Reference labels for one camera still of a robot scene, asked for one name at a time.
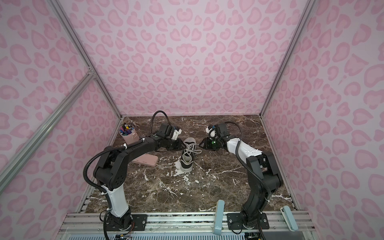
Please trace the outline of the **white shoelace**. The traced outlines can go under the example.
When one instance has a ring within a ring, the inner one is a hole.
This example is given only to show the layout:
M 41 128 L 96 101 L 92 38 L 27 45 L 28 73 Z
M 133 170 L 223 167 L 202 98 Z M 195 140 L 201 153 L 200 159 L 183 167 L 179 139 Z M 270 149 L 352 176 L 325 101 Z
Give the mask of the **white shoelace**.
M 182 151 L 182 157 L 193 157 L 202 153 L 202 150 L 197 149 L 197 144 L 194 142 L 186 142 L 186 148 Z

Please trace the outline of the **black white sneaker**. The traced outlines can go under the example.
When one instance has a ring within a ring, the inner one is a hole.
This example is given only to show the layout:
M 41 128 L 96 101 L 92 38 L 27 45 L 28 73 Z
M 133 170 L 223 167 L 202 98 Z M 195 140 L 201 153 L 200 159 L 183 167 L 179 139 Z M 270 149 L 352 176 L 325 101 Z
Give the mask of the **black white sneaker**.
M 201 149 L 198 149 L 198 144 L 195 138 L 187 138 L 184 140 L 185 149 L 182 150 L 181 155 L 181 171 L 184 173 L 189 173 L 193 169 L 194 157 L 202 152 Z

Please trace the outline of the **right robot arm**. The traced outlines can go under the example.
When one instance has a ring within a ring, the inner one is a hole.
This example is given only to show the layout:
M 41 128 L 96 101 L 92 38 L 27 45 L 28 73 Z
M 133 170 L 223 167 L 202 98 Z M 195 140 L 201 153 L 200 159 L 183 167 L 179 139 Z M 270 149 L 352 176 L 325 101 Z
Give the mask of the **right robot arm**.
M 242 206 L 241 214 L 244 225 L 256 225 L 269 204 L 272 194 L 283 184 L 274 154 L 257 150 L 235 137 L 218 139 L 206 137 L 199 147 L 209 151 L 223 149 L 234 154 L 247 170 L 251 193 Z

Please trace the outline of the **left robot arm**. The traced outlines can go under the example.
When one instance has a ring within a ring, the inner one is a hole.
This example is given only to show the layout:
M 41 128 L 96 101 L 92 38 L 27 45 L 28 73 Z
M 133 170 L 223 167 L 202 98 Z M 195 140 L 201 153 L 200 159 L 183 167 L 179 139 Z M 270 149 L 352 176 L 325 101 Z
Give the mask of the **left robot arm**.
M 187 146 L 180 138 L 173 140 L 151 135 L 135 143 L 119 148 L 106 148 L 101 152 L 94 169 L 94 177 L 98 181 L 96 187 L 106 195 L 109 219 L 121 228 L 128 228 L 132 222 L 131 210 L 124 193 L 128 165 L 138 157 L 160 148 L 181 151 Z

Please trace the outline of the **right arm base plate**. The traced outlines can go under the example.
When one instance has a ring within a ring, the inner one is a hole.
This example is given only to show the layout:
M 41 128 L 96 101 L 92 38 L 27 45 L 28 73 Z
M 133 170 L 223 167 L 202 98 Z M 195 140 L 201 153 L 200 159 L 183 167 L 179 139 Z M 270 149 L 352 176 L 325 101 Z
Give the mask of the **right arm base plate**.
M 269 230 L 270 224 L 266 213 L 258 214 L 254 220 L 248 221 L 243 212 L 226 214 L 229 230 Z

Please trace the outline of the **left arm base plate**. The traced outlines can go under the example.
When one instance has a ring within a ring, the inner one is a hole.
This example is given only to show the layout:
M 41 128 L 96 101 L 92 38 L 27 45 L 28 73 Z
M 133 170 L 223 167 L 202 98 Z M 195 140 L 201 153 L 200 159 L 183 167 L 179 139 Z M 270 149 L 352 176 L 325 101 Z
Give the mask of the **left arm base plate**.
M 106 220 L 106 223 L 103 223 L 103 228 L 107 232 L 144 231 L 147 225 L 148 215 L 128 214 L 118 218 L 112 214 L 108 214 Z

